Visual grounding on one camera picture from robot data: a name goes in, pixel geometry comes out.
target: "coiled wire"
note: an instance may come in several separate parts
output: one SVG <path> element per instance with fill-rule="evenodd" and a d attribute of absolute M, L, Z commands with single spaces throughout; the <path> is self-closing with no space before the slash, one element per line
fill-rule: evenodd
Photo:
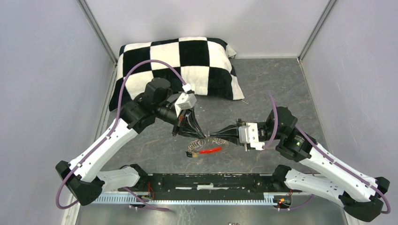
<path fill-rule="evenodd" d="M 197 148 L 201 148 L 206 145 L 206 143 L 211 143 L 211 144 L 218 144 L 218 145 L 229 145 L 230 143 L 224 139 L 217 138 L 217 137 L 207 137 L 205 139 L 196 139 L 195 141 L 192 141 L 188 145 L 188 151 L 192 152 L 193 150 Z"/>

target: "white wall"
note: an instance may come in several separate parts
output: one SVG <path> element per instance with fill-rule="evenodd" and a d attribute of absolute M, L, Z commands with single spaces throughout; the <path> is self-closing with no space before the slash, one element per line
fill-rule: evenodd
<path fill-rule="evenodd" d="M 116 55 L 122 45 L 221 38 L 237 57 L 295 57 L 327 0 L 87 0 Z"/>
<path fill-rule="evenodd" d="M 1 1 L 0 31 L 0 224 L 60 224 L 55 165 L 92 143 L 112 63 L 73 0 Z"/>
<path fill-rule="evenodd" d="M 333 152 L 354 168 L 391 181 L 398 221 L 397 1 L 340 0 L 304 58 L 304 72 Z"/>

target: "checkered pillow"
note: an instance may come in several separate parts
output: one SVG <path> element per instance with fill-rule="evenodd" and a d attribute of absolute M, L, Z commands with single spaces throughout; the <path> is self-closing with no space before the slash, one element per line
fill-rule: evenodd
<path fill-rule="evenodd" d="M 109 103 L 112 111 L 117 107 L 123 78 L 133 66 L 144 60 L 161 60 L 176 69 L 198 95 L 217 96 L 230 100 L 243 99 L 234 67 L 229 58 L 236 52 L 223 40 L 206 37 L 182 37 L 172 40 L 124 45 L 120 48 L 115 91 Z M 144 92 L 154 77 L 167 79 L 171 89 L 183 91 L 177 76 L 160 63 L 147 63 L 138 67 L 126 82 L 122 105 Z"/>

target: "red tube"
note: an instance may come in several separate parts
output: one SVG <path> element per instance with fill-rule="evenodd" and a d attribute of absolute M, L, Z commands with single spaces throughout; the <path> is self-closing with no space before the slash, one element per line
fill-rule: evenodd
<path fill-rule="evenodd" d="M 217 147 L 217 148 L 213 148 L 213 149 L 200 150 L 199 154 L 210 154 L 210 153 L 221 151 L 221 149 L 222 149 L 221 147 Z"/>

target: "floor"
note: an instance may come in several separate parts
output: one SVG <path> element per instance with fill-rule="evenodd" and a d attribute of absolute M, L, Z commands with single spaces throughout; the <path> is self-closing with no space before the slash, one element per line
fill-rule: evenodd
<path fill-rule="evenodd" d="M 309 135 L 325 144 L 321 126 L 306 81 L 296 59 L 231 60 L 245 95 L 244 100 L 197 96 L 195 113 L 205 133 L 218 131 L 235 120 L 264 121 L 270 111 L 271 94 L 280 106 L 287 106 Z M 305 167 L 289 161 L 275 150 L 277 141 L 263 151 L 244 152 L 242 146 L 223 146 L 219 153 L 188 158 L 188 144 L 194 139 L 171 134 L 172 126 L 161 120 L 147 127 L 123 146 L 103 167 L 115 170 L 122 165 L 139 164 L 147 173 L 272 173 L 283 164 L 298 170 Z"/>
<path fill-rule="evenodd" d="M 292 114 L 299 119 L 298 124 L 309 135 L 321 144 L 325 144 L 313 101 L 296 59 L 231 61 L 235 66 L 245 99 L 229 101 L 197 96 L 196 115 L 205 133 L 234 124 L 238 118 L 246 121 L 264 121 L 271 111 L 271 103 L 267 97 L 271 94 L 280 106 L 287 106 L 291 110 Z M 109 124 L 114 116 L 111 114 Z M 181 136 L 172 137 L 171 130 L 171 125 L 157 121 L 120 149 L 102 170 L 114 170 L 122 165 L 135 163 L 147 173 L 272 173 L 278 164 L 288 165 L 298 170 L 305 168 L 280 156 L 274 150 L 276 142 L 263 151 L 244 152 L 243 147 L 230 145 L 215 154 L 188 158 L 185 151 L 193 139 Z M 293 206 L 301 204 L 306 199 L 308 196 L 294 197 Z M 170 205 L 168 207 L 172 209 L 172 212 L 136 212 L 125 205 L 90 204 L 81 207 L 77 224 L 347 224 L 340 207 L 318 197 L 304 208 L 280 213 L 276 212 L 272 206 L 254 205 Z"/>

